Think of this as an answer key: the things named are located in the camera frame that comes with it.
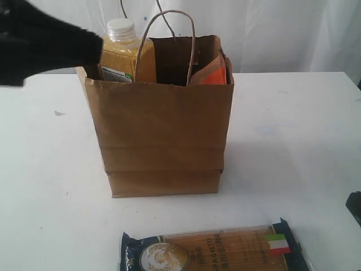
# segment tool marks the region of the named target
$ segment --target paper bag handle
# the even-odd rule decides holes
[[[190,20],[191,20],[191,24],[192,24],[192,51],[191,51],[191,60],[190,60],[190,66],[188,68],[188,74],[187,74],[187,86],[188,84],[190,83],[190,79],[191,79],[191,75],[192,75],[192,66],[193,66],[193,62],[194,62],[194,54],[195,54],[195,47],[196,47],[196,31],[195,31],[195,28],[194,28],[194,22],[193,22],[193,19],[185,12],[183,11],[180,11],[180,10],[166,10],[166,11],[163,11],[163,12],[160,12],[158,13],[157,15],[155,15],[152,20],[150,20],[148,26],[147,26],[147,29],[144,31],[144,35],[143,35],[143,38],[142,38],[142,42],[140,43],[140,46],[139,46],[139,51],[138,51],[138,56],[137,56],[137,63],[135,65],[135,76],[134,76],[134,82],[137,81],[137,77],[138,77],[138,70],[139,70],[139,62],[140,62],[140,56],[142,54],[142,50],[143,50],[143,46],[144,46],[144,43],[146,41],[146,38],[147,38],[147,34],[149,32],[149,29],[152,25],[152,23],[154,23],[154,21],[159,17],[159,16],[162,16],[164,14],[167,14],[167,13],[180,13],[180,14],[183,14],[184,16],[187,16]]]

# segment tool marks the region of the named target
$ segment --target spaghetti package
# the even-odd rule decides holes
[[[123,233],[120,271],[309,271],[287,222],[160,235]]]

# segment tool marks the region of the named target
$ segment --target white backdrop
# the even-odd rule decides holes
[[[30,0],[69,23],[104,35],[108,20],[122,17],[118,0]],[[189,13],[197,36],[216,34],[234,72],[344,71],[361,79],[361,1],[359,0],[161,0],[163,10]],[[155,0],[124,0],[142,34],[158,13]],[[177,35],[190,36],[190,23],[166,15]],[[170,32],[158,19],[149,36]]]

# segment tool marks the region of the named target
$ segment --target brown paper bag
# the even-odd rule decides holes
[[[84,67],[86,78],[77,69],[112,196],[216,193],[234,88],[230,62],[228,84],[186,86],[192,70],[222,52],[219,38],[195,38],[193,30],[193,37],[152,40],[159,84],[100,81],[97,67]]]

